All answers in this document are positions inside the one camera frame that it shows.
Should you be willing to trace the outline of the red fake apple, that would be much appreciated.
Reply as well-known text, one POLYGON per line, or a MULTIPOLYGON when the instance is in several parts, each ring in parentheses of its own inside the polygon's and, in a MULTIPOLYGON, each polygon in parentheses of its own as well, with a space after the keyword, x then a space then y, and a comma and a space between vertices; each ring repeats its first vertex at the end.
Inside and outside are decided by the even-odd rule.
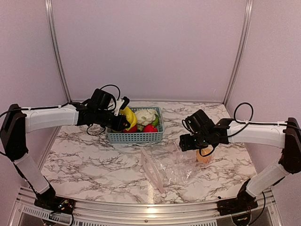
POLYGON ((138 131, 137 126, 133 126, 132 128, 124 129, 124 133, 136 133, 138 131))

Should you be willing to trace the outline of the yellow fake banana bunch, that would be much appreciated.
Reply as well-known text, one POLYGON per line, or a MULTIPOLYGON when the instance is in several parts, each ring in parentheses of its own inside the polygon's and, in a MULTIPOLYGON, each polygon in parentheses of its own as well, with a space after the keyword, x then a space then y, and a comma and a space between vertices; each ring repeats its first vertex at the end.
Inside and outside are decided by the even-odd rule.
POLYGON ((123 110, 120 110, 119 112, 122 115, 124 115, 126 117, 126 120, 130 123, 130 127, 127 128, 126 131, 129 131, 137 124, 137 117, 129 107, 125 107, 123 110))

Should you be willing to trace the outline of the clear zip top bag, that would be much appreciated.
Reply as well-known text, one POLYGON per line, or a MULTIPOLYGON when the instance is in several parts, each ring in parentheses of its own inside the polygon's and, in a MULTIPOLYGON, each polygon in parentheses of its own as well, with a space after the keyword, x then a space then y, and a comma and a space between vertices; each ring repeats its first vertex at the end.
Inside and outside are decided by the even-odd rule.
POLYGON ((185 189, 213 161, 209 164, 200 163, 196 160, 196 150, 182 152, 176 143, 141 146, 139 149, 141 171, 147 179, 150 202, 155 202, 157 195, 168 196, 172 187, 185 189))

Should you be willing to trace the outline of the white fake cauliflower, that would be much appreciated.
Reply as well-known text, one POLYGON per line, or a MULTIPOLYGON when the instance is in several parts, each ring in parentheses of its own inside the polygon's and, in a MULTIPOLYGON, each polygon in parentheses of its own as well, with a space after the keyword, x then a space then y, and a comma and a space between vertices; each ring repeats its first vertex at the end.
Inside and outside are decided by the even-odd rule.
POLYGON ((155 121, 158 112, 154 109, 141 109, 135 112, 137 124, 147 126, 155 121))

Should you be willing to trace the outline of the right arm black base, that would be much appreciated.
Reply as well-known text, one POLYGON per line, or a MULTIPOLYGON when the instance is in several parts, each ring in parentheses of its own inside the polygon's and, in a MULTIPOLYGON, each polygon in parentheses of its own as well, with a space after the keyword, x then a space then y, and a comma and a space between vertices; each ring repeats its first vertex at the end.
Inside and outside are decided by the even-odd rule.
POLYGON ((221 216, 235 214, 243 211, 250 211, 258 207, 255 197, 249 195, 246 191, 248 179, 240 188, 236 198, 219 200, 217 202, 217 210, 221 216))

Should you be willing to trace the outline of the light blue plastic basket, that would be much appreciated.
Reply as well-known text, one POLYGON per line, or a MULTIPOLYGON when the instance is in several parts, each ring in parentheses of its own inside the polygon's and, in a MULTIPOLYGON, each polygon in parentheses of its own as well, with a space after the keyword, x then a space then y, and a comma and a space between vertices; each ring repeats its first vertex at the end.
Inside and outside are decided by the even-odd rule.
POLYGON ((134 123, 129 129, 121 132, 107 130, 111 143, 158 143, 165 131, 160 107, 127 107, 121 110, 124 115, 133 114, 128 118, 134 123))

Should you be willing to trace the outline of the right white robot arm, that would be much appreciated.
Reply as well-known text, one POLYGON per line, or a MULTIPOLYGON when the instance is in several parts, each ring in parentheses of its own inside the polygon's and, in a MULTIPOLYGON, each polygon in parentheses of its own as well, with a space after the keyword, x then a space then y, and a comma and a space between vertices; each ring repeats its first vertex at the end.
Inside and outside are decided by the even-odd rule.
POLYGON ((301 128, 296 118, 278 122, 222 118, 213 122, 203 110, 198 110, 182 123, 188 131, 180 136, 183 152, 210 147, 213 153, 218 145, 242 143, 256 167, 263 163, 257 168, 257 175, 242 185, 233 200, 233 207, 238 211, 243 211, 265 189, 301 170, 301 128))

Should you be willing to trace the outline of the green fake pear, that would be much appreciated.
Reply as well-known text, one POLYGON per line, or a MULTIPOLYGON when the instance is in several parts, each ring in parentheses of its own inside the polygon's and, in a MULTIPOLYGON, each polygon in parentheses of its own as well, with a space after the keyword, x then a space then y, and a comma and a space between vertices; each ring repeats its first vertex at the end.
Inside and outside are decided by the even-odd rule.
POLYGON ((157 127, 158 124, 159 124, 159 116, 155 115, 155 120, 151 123, 151 125, 157 127))

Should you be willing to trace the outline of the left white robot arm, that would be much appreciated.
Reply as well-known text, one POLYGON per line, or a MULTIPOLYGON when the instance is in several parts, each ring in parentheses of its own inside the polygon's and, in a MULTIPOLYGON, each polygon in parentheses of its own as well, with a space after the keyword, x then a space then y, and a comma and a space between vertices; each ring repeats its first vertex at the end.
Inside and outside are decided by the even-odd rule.
POLYGON ((59 198, 37 165, 42 152, 35 150, 32 153, 30 148, 40 147, 41 139, 63 126, 99 125, 116 131, 127 129, 130 123, 120 111, 129 102, 128 97, 116 98, 103 89, 95 89, 92 96, 83 102, 42 107, 12 104, 1 114, 5 118, 0 129, 3 155, 12 162, 35 194, 41 197, 41 202, 54 210, 59 206, 59 198))

